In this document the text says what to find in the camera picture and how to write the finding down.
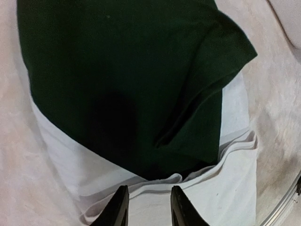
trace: green fabric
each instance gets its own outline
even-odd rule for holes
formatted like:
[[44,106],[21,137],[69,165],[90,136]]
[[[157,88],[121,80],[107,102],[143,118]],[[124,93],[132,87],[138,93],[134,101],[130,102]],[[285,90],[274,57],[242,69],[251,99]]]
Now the green fabric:
[[146,179],[216,163],[222,88],[256,52],[212,0],[18,0],[32,98]]

